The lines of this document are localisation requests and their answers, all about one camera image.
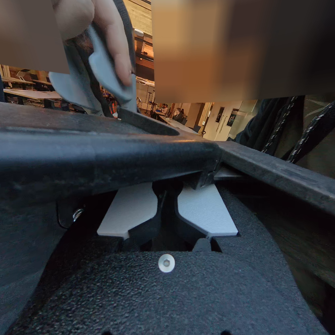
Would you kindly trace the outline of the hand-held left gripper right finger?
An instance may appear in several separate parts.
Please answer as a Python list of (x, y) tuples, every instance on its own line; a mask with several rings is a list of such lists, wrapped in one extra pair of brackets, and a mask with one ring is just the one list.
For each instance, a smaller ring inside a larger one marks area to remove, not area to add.
[(169, 188), (169, 230), (187, 243), (201, 238), (231, 237), (238, 229), (212, 184), (194, 190), (183, 183)]

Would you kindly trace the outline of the pale double door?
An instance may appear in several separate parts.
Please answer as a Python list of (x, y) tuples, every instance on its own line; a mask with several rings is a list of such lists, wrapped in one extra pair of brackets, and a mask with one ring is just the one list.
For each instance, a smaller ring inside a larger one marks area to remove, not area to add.
[(224, 112), (222, 114), (220, 123), (215, 122), (215, 141), (224, 141), (227, 138), (227, 134), (229, 133), (230, 127), (228, 127), (226, 124), (228, 122), (228, 119), (232, 113), (233, 104), (232, 102), (224, 102), (222, 106), (224, 107)]

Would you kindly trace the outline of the long white desk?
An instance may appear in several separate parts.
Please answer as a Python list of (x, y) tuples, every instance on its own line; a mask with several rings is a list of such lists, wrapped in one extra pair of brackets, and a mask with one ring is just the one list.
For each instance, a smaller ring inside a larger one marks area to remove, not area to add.
[(55, 91), (33, 91), (33, 90), (13, 90), (4, 89), (4, 93), (31, 99), (62, 99)]

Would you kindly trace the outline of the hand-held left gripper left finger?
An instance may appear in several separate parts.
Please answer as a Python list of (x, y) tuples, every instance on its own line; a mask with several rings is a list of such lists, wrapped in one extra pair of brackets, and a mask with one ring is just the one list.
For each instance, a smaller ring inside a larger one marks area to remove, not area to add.
[(117, 191), (97, 233), (99, 236), (131, 238), (138, 246), (158, 236), (165, 187), (156, 182), (142, 183)]

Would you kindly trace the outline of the wooden desk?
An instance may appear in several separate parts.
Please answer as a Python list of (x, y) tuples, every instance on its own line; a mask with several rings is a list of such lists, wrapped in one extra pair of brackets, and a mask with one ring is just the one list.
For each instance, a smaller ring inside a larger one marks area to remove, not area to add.
[(19, 84), (31, 84), (34, 85), (34, 82), (30, 82), (30, 81), (25, 81), (25, 80), (21, 80), (21, 79), (15, 79), (15, 78), (11, 78), (11, 77), (1, 77), (3, 82), (11, 82), (11, 83), (19, 83)]

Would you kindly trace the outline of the grey desk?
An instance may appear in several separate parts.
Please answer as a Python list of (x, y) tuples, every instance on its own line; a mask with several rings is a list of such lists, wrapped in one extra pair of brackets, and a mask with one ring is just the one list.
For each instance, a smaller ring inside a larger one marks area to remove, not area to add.
[(185, 131), (185, 132), (189, 132), (189, 133), (193, 133), (197, 136), (200, 136), (200, 134), (198, 134), (197, 132), (195, 132), (194, 130), (192, 130), (191, 128), (189, 127), (186, 127), (185, 125), (183, 125), (182, 123), (179, 123), (173, 119), (169, 119), (169, 118), (166, 118), (162, 115), (158, 115), (158, 119), (166, 124), (168, 124), (169, 126), (171, 127), (174, 127), (174, 128), (177, 128), (177, 129), (180, 129), (182, 131)]

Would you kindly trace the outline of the black equipment case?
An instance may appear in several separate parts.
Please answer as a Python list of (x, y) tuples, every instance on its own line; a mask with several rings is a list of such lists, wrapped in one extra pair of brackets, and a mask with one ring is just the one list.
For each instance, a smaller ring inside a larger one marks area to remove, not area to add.
[[(158, 236), (99, 236), (148, 182)], [(238, 234), (169, 230), (177, 183), (214, 184)], [(1, 103), (1, 334), (334, 334), (334, 179), (127, 110)]]

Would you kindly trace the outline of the person's right hand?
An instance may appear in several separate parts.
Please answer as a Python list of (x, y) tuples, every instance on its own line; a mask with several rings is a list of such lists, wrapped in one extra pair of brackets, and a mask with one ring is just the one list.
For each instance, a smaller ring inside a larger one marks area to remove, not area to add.
[(58, 29), (63, 41), (83, 33), (95, 22), (106, 37), (115, 70), (125, 86), (132, 85), (132, 65), (124, 25), (114, 1), (52, 0)]

